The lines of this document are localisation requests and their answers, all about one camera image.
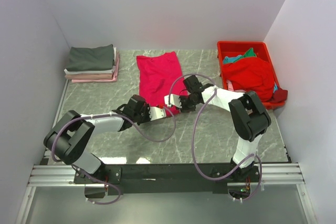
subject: red plastic basket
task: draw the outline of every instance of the red plastic basket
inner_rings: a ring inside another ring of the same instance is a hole
[[[219,41],[217,43],[218,48],[218,60],[220,66],[220,75],[223,81],[223,88],[227,89],[226,79],[222,73],[222,65],[225,56],[236,57],[237,55],[243,55],[248,49],[253,48],[254,53],[258,58],[270,63],[273,71],[273,76],[275,83],[280,87],[277,75],[274,72],[273,64],[269,56],[266,44],[263,42],[250,42],[250,41]],[[283,106],[285,102],[263,102],[263,105],[267,109],[275,109],[277,107]]]

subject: red cloth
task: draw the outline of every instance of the red cloth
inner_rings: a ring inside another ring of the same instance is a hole
[[[223,75],[232,82],[234,90],[255,91],[262,102],[273,96],[274,77],[272,67],[257,57],[248,57],[235,63],[222,65]]]
[[[278,87],[269,102],[283,102],[287,100],[288,90]]]
[[[139,95],[150,106],[164,105],[164,97],[169,94],[173,82],[182,75],[181,66],[175,52],[166,52],[158,57],[137,56],[140,70]],[[181,78],[174,86],[173,94],[187,95]],[[179,113],[175,107],[173,114]]]

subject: marble tabletop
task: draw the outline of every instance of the marble tabletop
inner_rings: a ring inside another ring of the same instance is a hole
[[[202,73],[215,80],[219,87],[217,50],[175,50],[183,73]],[[137,55],[159,56],[165,50],[120,50],[120,65],[117,82],[113,83],[71,83],[66,88],[59,119],[68,110],[82,114],[105,113],[127,103],[133,94],[139,92],[139,70]],[[287,162],[286,149],[281,138],[273,111],[268,111],[271,126],[262,137],[258,154],[264,162]],[[164,143],[153,143],[142,137],[133,127],[123,132],[110,132],[93,136],[87,150],[109,164],[167,164],[191,163],[191,136],[194,113],[176,116],[174,135]],[[145,134],[162,139],[173,128],[172,118],[142,124]],[[209,105],[198,122],[195,138],[195,153],[199,163],[229,162],[238,141],[229,112]]]

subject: white wall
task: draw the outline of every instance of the white wall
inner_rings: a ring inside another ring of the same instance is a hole
[[[262,41],[284,0],[46,0],[71,46],[210,49]]]
[[[286,0],[265,42],[288,101],[278,120],[320,223],[335,223],[335,0]]]
[[[0,223],[14,223],[42,158],[68,51],[44,0],[0,0]]]

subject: folded dark green shirt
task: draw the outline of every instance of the folded dark green shirt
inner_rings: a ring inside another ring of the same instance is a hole
[[[114,65],[113,45],[97,48],[72,47],[69,53],[68,71],[102,71]]]

